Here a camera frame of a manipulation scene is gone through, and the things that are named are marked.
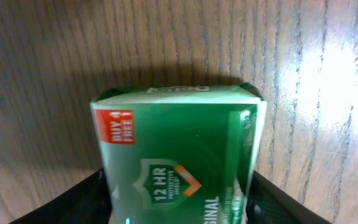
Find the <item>dark object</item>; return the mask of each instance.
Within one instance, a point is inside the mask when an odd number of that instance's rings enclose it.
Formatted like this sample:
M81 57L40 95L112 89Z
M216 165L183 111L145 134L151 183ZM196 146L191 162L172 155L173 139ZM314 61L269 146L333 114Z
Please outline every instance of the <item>dark object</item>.
M12 223L107 224L111 211L106 176L101 169L61 196ZM329 223L257 172L254 172L252 178L246 212L248 224Z

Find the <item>wooden table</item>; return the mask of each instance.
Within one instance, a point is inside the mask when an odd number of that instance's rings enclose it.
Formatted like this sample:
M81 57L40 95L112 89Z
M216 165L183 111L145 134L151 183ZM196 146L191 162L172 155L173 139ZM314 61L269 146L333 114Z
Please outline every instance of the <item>wooden table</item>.
M358 223L358 0L0 1L0 223L101 167L101 91L239 80L269 102L256 169Z

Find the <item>red square sticker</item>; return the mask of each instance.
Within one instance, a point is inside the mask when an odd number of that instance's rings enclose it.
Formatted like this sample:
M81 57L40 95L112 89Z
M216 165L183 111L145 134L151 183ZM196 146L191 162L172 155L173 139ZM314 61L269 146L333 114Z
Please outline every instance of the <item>red square sticker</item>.
M95 110L100 140L115 144L135 144L132 110Z

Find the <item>product package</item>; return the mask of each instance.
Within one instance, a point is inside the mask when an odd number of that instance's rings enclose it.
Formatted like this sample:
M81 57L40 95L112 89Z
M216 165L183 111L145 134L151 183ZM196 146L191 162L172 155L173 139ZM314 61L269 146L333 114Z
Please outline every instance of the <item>product package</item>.
M116 223L242 223L266 106L248 83L98 96L91 110Z

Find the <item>wooden surface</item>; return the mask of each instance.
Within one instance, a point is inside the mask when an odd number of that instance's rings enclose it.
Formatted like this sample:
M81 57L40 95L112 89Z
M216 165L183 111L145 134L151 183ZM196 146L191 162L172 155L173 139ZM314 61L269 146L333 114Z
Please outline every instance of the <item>wooden surface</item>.
M101 167L102 90L239 80L269 102L257 170L358 223L358 0L0 1L0 223Z

